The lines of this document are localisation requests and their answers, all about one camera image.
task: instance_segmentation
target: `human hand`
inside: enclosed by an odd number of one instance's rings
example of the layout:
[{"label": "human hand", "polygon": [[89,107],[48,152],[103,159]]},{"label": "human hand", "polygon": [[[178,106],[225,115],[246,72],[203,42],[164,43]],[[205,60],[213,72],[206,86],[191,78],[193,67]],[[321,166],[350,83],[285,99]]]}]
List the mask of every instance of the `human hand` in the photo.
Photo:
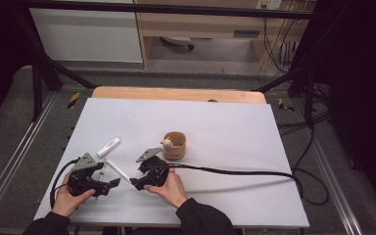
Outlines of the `human hand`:
[{"label": "human hand", "polygon": [[163,186],[145,185],[144,189],[150,193],[161,196],[169,205],[178,209],[188,200],[181,177],[175,173],[175,168],[170,168]]},{"label": "human hand", "polygon": [[64,177],[63,185],[57,192],[56,202],[53,207],[53,212],[59,215],[70,217],[78,206],[84,204],[87,199],[89,199],[93,194],[96,193],[96,190],[90,189],[83,194],[74,197],[69,193],[68,185],[69,177],[71,172],[67,173]]}]

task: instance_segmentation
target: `black pole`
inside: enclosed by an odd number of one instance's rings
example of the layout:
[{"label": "black pole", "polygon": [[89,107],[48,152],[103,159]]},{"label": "black pole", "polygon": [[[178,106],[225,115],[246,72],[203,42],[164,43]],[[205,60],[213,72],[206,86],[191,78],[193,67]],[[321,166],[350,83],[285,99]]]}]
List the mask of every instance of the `black pole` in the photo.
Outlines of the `black pole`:
[{"label": "black pole", "polygon": [[306,82],[306,96],[305,96],[305,121],[307,126],[313,130],[312,121],[312,104],[313,104],[313,83],[314,83],[314,70],[308,73]]},{"label": "black pole", "polygon": [[325,20],[331,16],[322,13],[292,12],[242,8],[218,8],[199,6],[178,5],[155,5],[155,4],[128,4],[128,3],[99,3],[99,2],[72,2],[72,1],[49,1],[49,0],[19,0],[17,4],[28,8],[100,11],[100,12],[132,12],[132,13],[162,13],[162,14],[186,14],[208,15],[226,17],[251,17],[251,18],[274,18],[274,19],[298,19],[298,20]]},{"label": "black pole", "polygon": [[276,87],[276,86],[282,84],[285,81],[294,80],[297,75],[301,75],[302,71],[303,71],[303,69],[301,67],[298,67],[295,70],[291,70],[288,73],[284,74],[283,76],[271,81],[270,83],[268,83],[268,84],[266,84],[266,85],[264,85],[260,88],[252,89],[251,91],[257,91],[257,92],[264,93],[266,91],[269,91],[273,87]]},{"label": "black pole", "polygon": [[23,29],[23,32],[25,33],[25,36],[33,49],[33,57],[39,66],[39,73],[44,78],[50,90],[60,90],[63,87],[63,83],[61,82],[53,68],[51,68],[48,64],[45,58],[45,49],[25,17],[25,14],[23,12],[25,8],[14,6],[11,8],[11,10],[14,21],[18,22],[19,26]]}]

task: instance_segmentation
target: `black cable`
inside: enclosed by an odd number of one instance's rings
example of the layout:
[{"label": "black cable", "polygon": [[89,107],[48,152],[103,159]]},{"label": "black cable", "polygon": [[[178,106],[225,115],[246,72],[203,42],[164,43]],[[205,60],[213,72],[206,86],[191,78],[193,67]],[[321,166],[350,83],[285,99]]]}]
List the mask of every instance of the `black cable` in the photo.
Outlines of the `black cable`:
[{"label": "black cable", "polygon": [[304,199],[307,203],[315,205],[315,206],[324,206],[329,202],[330,195],[329,195],[328,187],[325,185],[325,183],[320,178],[318,178],[316,175],[310,173],[309,171],[301,169],[301,168],[295,168],[294,171],[300,171],[300,172],[305,173],[305,174],[309,175],[310,177],[314,178],[316,181],[318,181],[322,185],[323,189],[325,190],[325,194],[326,194],[325,199],[320,203],[311,201],[308,198],[306,198],[305,195],[304,195]]},{"label": "black cable", "polygon": [[292,174],[295,175],[295,171],[297,170],[299,164],[301,163],[302,159],[304,158],[304,156],[306,155],[307,151],[309,150],[310,146],[312,145],[312,140],[313,140],[313,135],[315,133],[315,129],[312,130],[311,134],[310,134],[310,139],[309,139],[309,143],[307,143],[307,146],[304,150],[304,152],[301,154],[301,156],[299,157],[298,159],[298,162],[295,164],[295,167],[294,169],[292,170]]},{"label": "black cable", "polygon": [[266,49],[267,54],[270,57],[271,61],[273,62],[274,66],[276,66],[278,70],[280,70],[282,72],[286,72],[286,71],[280,69],[280,67],[277,65],[276,59],[274,58],[273,48],[271,48],[270,41],[268,40],[268,37],[267,37],[267,18],[263,18],[263,23],[264,23],[264,25],[263,25],[263,35],[264,35],[263,44],[264,44],[264,48]]},{"label": "black cable", "polygon": [[57,189],[59,189],[60,187],[62,187],[62,186],[65,185],[65,184],[63,184],[63,185],[61,185],[61,186],[59,186],[59,187],[56,188],[57,182],[60,179],[61,174],[64,172],[64,170],[69,165],[76,164],[78,162],[78,160],[80,160],[80,158],[78,158],[76,160],[72,160],[72,161],[68,162],[66,165],[64,165],[63,168],[60,169],[59,173],[57,174],[56,179],[54,179],[53,187],[52,187],[51,192],[50,192],[50,205],[51,205],[51,209],[54,207],[54,204],[56,203],[56,191],[57,191]]},{"label": "black cable", "polygon": [[316,92],[313,93],[313,95],[316,96],[316,98],[318,98],[322,104],[329,108],[331,94],[327,95],[319,85],[315,87],[313,91]]},{"label": "black cable", "polygon": [[189,168],[189,169],[198,169],[202,171],[208,171],[211,173],[219,173],[219,174],[229,174],[229,175],[275,175],[275,176],[283,176],[288,177],[295,180],[296,184],[298,185],[298,191],[300,194],[301,199],[304,197],[304,186],[302,185],[301,180],[293,174],[284,173],[284,172],[275,172],[275,171],[237,171],[237,170],[225,170],[225,169],[216,169],[210,167],[199,167],[199,166],[192,166],[188,164],[167,164],[167,165],[150,165],[147,168]]},{"label": "black cable", "polygon": [[[320,113],[319,115],[317,116],[314,116],[312,118],[312,122],[314,124],[316,123],[320,123],[326,119],[328,119],[330,117],[330,113],[329,111],[325,111],[325,112],[322,112]],[[285,136],[285,135],[288,135],[288,134],[291,134],[293,132],[296,132],[300,129],[303,129],[307,126],[306,124],[306,121],[301,121],[301,122],[294,122],[294,123],[279,123],[277,124],[277,127],[279,129],[286,129],[286,128],[290,128],[289,130],[286,130],[285,132],[282,132],[280,134],[281,137]]]}]

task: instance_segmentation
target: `black stand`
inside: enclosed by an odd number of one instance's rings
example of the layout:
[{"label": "black stand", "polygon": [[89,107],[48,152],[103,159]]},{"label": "black stand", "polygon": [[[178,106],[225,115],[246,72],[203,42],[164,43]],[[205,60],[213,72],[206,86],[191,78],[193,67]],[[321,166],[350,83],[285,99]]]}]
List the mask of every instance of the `black stand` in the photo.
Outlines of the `black stand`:
[{"label": "black stand", "polygon": [[17,4],[10,4],[9,2],[6,7],[9,8],[8,13],[11,14],[10,19],[18,23],[28,40],[29,45],[32,47],[32,57],[36,62],[32,65],[34,97],[34,115],[32,120],[36,120],[42,112],[41,78],[44,79],[48,88],[52,91],[59,91],[63,87],[63,83],[58,77],[57,71],[86,88],[96,88],[98,86],[61,66],[46,54],[39,36],[37,35],[36,28],[31,25],[26,17],[26,11],[29,11],[28,8]]},{"label": "black stand", "polygon": [[328,50],[332,48],[332,42],[336,38],[336,31],[336,28],[331,25],[308,52],[298,62],[292,64],[291,70],[287,74],[252,91],[264,93],[285,81],[292,80],[288,93],[291,97],[298,97],[305,91],[305,121],[310,128],[313,128],[311,112],[315,71],[322,64]]}]

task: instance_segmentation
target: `sleeve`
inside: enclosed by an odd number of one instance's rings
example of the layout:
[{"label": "sleeve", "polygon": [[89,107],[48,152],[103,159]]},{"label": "sleeve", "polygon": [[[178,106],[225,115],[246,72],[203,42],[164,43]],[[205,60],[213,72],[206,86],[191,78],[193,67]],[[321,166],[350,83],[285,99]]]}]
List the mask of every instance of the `sleeve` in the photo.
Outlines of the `sleeve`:
[{"label": "sleeve", "polygon": [[34,220],[23,232],[23,235],[69,235],[68,217],[49,212],[44,218]]},{"label": "sleeve", "polygon": [[187,235],[235,235],[231,220],[225,213],[208,205],[187,200],[176,211],[181,227]]}]

